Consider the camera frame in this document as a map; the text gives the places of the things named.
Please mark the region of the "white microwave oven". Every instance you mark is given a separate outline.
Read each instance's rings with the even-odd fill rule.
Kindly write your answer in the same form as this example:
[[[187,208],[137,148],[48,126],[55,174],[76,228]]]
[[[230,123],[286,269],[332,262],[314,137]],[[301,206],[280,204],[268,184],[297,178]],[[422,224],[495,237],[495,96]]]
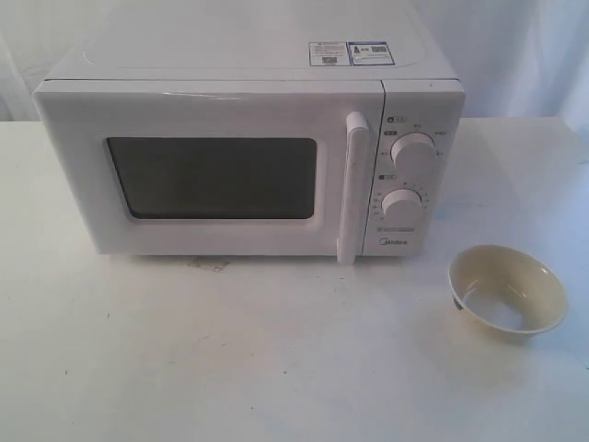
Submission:
[[[100,253],[361,251],[378,81],[48,80],[34,99]]]

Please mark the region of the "cream ceramic bowl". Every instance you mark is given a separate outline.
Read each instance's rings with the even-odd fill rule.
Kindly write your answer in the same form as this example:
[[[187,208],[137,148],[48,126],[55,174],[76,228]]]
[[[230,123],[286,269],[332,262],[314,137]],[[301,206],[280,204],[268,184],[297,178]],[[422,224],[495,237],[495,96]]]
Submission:
[[[456,309],[483,330],[524,341],[556,329],[569,300],[542,261],[501,245],[476,245],[450,262],[447,279]]]

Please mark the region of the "white Midea microwave body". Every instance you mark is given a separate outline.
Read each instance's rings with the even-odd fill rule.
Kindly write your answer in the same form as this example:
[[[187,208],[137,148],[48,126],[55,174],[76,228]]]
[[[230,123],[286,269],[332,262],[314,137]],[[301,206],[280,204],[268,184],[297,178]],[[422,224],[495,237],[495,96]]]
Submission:
[[[465,100],[405,1],[127,1],[38,88],[48,80],[380,82],[385,101],[356,258],[420,251]],[[393,163],[391,146],[410,133],[433,139],[430,169]],[[396,189],[421,196],[419,219],[384,216],[382,200]]]

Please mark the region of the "lower white timer knob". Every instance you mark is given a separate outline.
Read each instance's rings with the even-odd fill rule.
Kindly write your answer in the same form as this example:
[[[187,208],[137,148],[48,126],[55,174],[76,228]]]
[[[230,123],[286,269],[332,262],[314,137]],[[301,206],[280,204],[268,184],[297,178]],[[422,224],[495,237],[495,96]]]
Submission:
[[[423,206],[421,196],[410,189],[396,189],[389,192],[381,203],[383,214],[390,219],[419,219]]]

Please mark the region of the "upper white power knob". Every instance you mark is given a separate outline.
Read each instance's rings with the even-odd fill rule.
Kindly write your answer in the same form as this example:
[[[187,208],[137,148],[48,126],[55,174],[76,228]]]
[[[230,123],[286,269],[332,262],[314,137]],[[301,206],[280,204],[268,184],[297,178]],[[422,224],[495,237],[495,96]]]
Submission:
[[[417,172],[434,166],[436,150],[429,135],[410,133],[401,136],[391,146],[390,156],[398,169]]]

